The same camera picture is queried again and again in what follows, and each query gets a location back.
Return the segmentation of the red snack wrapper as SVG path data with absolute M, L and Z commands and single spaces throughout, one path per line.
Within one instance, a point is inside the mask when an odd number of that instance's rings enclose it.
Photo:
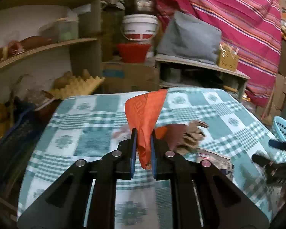
M 227 178 L 231 181 L 234 177 L 234 165 L 231 158 L 212 152 L 203 148 L 198 148 L 196 152 L 196 162 L 200 163 L 202 160 L 208 160 L 214 164 Z

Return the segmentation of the brown paper bag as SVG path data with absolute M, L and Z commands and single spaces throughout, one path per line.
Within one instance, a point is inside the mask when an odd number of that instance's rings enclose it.
M 208 129 L 209 125 L 201 120 L 193 120 L 190 122 L 182 134 L 175 148 L 175 152 L 181 155 L 196 152 L 199 143 L 206 137 L 200 127 Z

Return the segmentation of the dark brown pouch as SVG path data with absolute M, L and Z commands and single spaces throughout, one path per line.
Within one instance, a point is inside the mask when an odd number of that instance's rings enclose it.
M 187 130 L 187 125 L 185 124 L 170 124 L 166 126 L 167 131 L 164 136 L 164 141 L 167 143 L 170 150 L 174 149 L 181 142 L 182 136 Z

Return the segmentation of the orange napkin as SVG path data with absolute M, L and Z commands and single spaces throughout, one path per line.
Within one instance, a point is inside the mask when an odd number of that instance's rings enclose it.
M 149 92 L 128 99 L 125 115 L 130 129 L 137 130 L 137 152 L 143 169 L 151 169 L 151 135 L 161 113 L 167 90 Z

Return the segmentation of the light blue laundry basket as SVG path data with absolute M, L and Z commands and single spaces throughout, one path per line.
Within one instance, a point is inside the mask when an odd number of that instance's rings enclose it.
M 286 142 L 286 120 L 284 118 L 275 116 L 271 131 L 280 142 Z

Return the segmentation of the green checkered tablecloth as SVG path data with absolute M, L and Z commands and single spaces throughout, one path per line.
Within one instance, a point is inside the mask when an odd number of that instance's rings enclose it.
M 233 183 L 269 220 L 279 212 L 282 189 L 266 183 L 254 154 L 275 163 L 286 152 L 273 148 L 273 133 L 227 92 L 212 88 L 170 88 L 158 92 L 76 96 L 60 103 L 34 149 L 18 198 L 18 214 L 25 210 L 64 171 L 79 159 L 101 159 L 129 139 L 137 129 L 134 176 L 118 180 L 116 228 L 172 228 L 171 191 L 167 180 L 152 173 L 151 134 L 166 139 L 172 126 L 187 128 L 202 122 L 199 146 L 228 157 Z

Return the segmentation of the yellow egg carton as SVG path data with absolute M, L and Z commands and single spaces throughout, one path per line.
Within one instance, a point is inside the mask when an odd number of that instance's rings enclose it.
M 73 96 L 91 95 L 103 82 L 104 77 L 89 77 L 84 80 L 82 77 L 72 77 L 70 83 L 64 88 L 54 88 L 49 91 L 55 99 L 65 100 Z

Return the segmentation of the yellow utensil caddy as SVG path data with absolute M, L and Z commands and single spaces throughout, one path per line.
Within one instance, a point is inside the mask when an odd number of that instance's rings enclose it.
M 237 71 L 239 48 L 234 49 L 233 46 L 224 42 L 219 44 L 219 48 L 218 67 L 234 72 Z

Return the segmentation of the low grey side shelf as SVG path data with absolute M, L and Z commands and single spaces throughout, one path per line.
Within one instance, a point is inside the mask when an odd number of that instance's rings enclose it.
M 228 92 L 239 102 L 242 101 L 250 77 L 241 71 L 230 71 L 201 61 L 158 54 L 154 58 L 160 73 L 159 86 L 202 87 L 223 89 L 223 85 L 235 88 L 237 93 Z

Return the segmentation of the red plastic basin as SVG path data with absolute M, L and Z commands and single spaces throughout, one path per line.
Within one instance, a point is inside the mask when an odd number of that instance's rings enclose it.
M 146 59 L 151 44 L 120 43 L 117 44 L 119 55 L 124 63 L 140 64 Z

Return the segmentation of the grey cushion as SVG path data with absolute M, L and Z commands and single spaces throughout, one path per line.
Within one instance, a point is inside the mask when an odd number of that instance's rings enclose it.
M 175 12 L 157 46 L 157 54 L 215 65 L 222 31 L 193 15 Z

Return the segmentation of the striped magenta curtain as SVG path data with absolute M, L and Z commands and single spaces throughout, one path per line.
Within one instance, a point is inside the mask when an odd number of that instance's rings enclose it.
M 247 95 L 257 106 L 268 103 L 281 55 L 279 0 L 157 0 L 156 8 L 163 26 L 180 11 L 219 28 L 222 41 L 239 50 Z

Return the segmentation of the white plastic bucket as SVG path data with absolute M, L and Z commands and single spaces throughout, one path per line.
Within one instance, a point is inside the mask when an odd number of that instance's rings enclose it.
M 122 35 L 130 41 L 146 41 L 153 39 L 159 29 L 158 19 L 154 15 L 133 14 L 123 17 Z

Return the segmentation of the steel cooking pot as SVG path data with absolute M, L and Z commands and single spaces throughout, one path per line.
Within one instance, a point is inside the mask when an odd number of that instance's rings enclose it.
M 125 15 L 155 15 L 155 0 L 124 0 Z

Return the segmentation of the wooden handled pan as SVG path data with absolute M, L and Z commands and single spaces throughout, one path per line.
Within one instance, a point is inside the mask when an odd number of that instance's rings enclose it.
M 232 93 L 237 93 L 237 92 L 238 92 L 237 89 L 232 88 L 232 87 L 229 87 L 229 86 L 226 86 L 226 85 L 223 85 L 223 89 L 224 89 L 225 91 L 232 92 Z

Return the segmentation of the wooden wall shelving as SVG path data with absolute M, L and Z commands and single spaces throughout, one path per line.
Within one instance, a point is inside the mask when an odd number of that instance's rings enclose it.
M 0 0 L 0 102 L 16 81 L 49 90 L 70 71 L 101 75 L 101 0 Z

